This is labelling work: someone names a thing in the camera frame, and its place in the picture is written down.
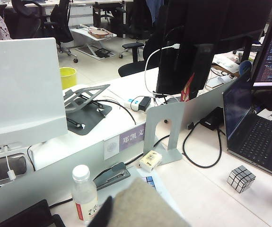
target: laptop screen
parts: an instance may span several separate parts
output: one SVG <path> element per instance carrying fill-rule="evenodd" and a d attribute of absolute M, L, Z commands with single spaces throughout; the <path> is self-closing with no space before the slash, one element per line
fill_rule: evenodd
<path fill-rule="evenodd" d="M 226 127 L 226 137 L 230 138 L 239 123 L 251 108 L 251 87 L 252 83 L 248 82 L 250 72 L 246 72 L 239 77 L 223 93 L 224 118 Z"/>

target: rubik's cube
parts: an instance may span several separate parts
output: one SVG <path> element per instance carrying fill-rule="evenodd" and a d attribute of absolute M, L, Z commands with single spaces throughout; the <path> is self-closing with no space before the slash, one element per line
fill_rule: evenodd
<path fill-rule="evenodd" d="M 255 175 L 244 166 L 239 166 L 230 172 L 227 183 L 229 183 L 238 193 L 241 193 L 248 189 L 254 180 Z"/>

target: laptop keyboard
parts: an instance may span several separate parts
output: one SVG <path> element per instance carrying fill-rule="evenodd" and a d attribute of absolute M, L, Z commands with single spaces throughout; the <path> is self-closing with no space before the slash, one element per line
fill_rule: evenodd
<path fill-rule="evenodd" d="M 239 154 L 260 165 L 266 165 L 272 150 L 272 122 L 258 117 Z"/>

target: metal bookend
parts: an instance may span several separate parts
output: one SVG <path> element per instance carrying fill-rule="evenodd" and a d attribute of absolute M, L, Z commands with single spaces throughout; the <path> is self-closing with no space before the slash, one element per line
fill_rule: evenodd
<path fill-rule="evenodd" d="M 105 84 L 105 85 L 96 86 L 96 87 L 81 88 L 77 91 L 68 90 L 67 92 L 65 92 L 65 95 L 63 97 L 65 112 L 73 113 L 82 109 L 87 104 L 91 103 L 95 97 L 101 94 L 109 86 L 110 86 L 109 84 Z M 77 103 L 76 100 L 80 100 L 79 97 L 82 95 L 82 93 L 88 94 L 89 97 L 87 97 L 87 99 L 84 99 L 84 101 L 80 104 L 80 103 Z"/>
<path fill-rule="evenodd" d="M 152 107 L 147 111 L 143 155 L 154 150 L 162 155 L 162 164 L 182 159 L 177 149 L 178 137 L 184 115 L 184 102 Z M 163 146 L 154 147 L 156 126 L 164 119 L 171 121 L 171 129 L 167 150 Z"/>
<path fill-rule="evenodd" d="M 123 162 L 120 162 L 114 165 L 111 169 L 101 174 L 101 176 L 97 177 L 94 182 L 97 186 L 97 190 L 103 189 L 107 186 L 110 186 L 116 182 L 119 182 L 131 174 L 126 169 L 126 166 Z"/>

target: gray fabric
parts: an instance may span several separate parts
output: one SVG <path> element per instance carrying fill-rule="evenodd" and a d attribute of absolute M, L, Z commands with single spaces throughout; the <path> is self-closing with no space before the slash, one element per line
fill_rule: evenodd
<path fill-rule="evenodd" d="M 151 21 L 154 23 L 159 14 L 159 9 L 164 4 L 164 0 L 146 0 L 146 4 L 150 10 Z"/>
<path fill-rule="evenodd" d="M 189 227 L 156 190 L 136 179 L 116 195 L 108 227 Z"/>

